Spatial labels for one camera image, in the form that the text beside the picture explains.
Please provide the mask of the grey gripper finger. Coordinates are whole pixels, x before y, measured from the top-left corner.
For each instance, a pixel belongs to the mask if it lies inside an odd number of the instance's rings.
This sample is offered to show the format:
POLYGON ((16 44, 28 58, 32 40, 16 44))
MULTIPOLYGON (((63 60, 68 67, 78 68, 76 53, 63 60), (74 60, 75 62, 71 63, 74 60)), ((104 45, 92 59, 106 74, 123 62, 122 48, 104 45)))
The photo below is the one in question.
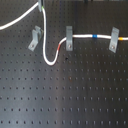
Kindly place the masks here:
POLYGON ((44 0, 38 0, 38 9, 42 10, 43 6, 44 6, 44 0))

